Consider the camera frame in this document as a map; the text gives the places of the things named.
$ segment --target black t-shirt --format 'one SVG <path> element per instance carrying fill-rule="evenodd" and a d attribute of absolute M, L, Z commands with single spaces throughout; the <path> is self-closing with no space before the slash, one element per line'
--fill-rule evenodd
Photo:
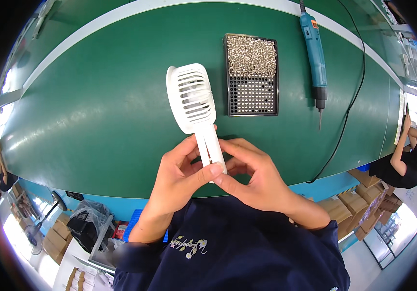
<path fill-rule="evenodd" d="M 0 191 L 7 192 L 11 187 L 13 187 L 14 182 L 18 179 L 12 173 L 7 173 L 7 183 L 3 182 L 3 173 L 0 173 Z"/>
<path fill-rule="evenodd" d="M 401 161 L 407 166 L 404 176 L 401 176 L 391 165 L 391 157 L 387 155 L 370 164 L 370 176 L 377 176 L 384 182 L 396 188 L 411 189 L 417 186 L 417 146 L 411 152 L 402 152 Z"/>
<path fill-rule="evenodd" d="M 293 226 L 233 196 L 191 199 L 168 243 L 120 246 L 114 290 L 348 290 L 338 226 Z"/>

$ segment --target hand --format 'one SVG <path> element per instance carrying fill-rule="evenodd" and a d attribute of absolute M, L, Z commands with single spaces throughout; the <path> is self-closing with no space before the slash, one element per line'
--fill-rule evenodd
<path fill-rule="evenodd" d="M 252 178 L 247 185 L 243 185 L 229 175 L 220 174 L 213 179 L 215 184 L 253 208 L 285 214 L 290 212 L 288 206 L 297 195 L 283 182 L 268 154 L 243 138 L 219 139 L 219 142 L 222 151 L 233 156 L 226 162 L 229 174 L 247 173 Z"/>
<path fill-rule="evenodd" d="M 403 131 L 409 132 L 410 126 L 411 126 L 410 116 L 409 114 L 406 115 L 406 118 L 404 119 L 404 125 L 402 127 Z"/>
<path fill-rule="evenodd" d="M 202 167 L 191 162 L 199 155 L 195 135 L 192 135 L 161 158 L 155 185 L 147 203 L 152 216 L 172 214 L 183 208 L 201 186 L 223 172 L 220 163 Z"/>

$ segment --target electric screwdriver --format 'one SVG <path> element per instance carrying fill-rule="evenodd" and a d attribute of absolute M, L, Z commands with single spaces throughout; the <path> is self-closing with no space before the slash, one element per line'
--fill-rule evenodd
<path fill-rule="evenodd" d="M 305 11 L 303 0 L 300 0 L 300 11 L 300 26 L 304 33 L 308 61 L 312 72 L 312 97 L 315 99 L 315 106 L 320 113 L 320 130 L 322 128 L 322 111 L 325 109 L 325 100 L 328 95 L 322 40 L 320 39 L 317 21 Z"/>

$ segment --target flower embroidery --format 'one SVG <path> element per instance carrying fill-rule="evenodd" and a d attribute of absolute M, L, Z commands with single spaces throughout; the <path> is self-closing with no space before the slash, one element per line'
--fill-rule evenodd
<path fill-rule="evenodd" d="M 178 236 L 175 240 L 172 240 L 170 242 L 170 248 L 177 249 L 179 251 L 184 251 L 186 248 L 190 249 L 188 253 L 186 253 L 186 258 L 190 259 L 192 258 L 195 253 L 197 253 L 197 249 L 201 250 L 201 254 L 205 254 L 206 250 L 205 247 L 207 245 L 206 239 L 199 239 L 197 242 L 193 242 L 194 240 L 191 239 L 188 241 L 186 238 L 184 241 L 180 241 L 180 239 L 183 239 L 184 236 Z"/>

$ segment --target blue plastic crate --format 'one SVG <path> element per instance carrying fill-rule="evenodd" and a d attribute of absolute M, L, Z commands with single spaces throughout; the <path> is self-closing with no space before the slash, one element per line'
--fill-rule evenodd
<path fill-rule="evenodd" d="M 131 216 L 129 224 L 127 225 L 126 230 L 124 231 L 124 234 L 123 234 L 123 240 L 125 242 L 127 242 L 129 240 L 129 234 L 131 233 L 131 230 L 133 229 L 133 227 L 136 225 L 137 221 L 139 220 L 139 217 L 141 216 L 142 210 L 144 210 L 144 209 L 140 208 L 140 209 L 134 210 L 133 216 Z M 168 230 L 165 233 L 165 237 L 163 238 L 163 242 L 164 243 L 168 242 Z"/>
<path fill-rule="evenodd" d="M 357 168 L 357 170 L 362 171 L 362 172 L 367 172 L 368 170 L 370 170 L 370 164 L 360 166 Z"/>

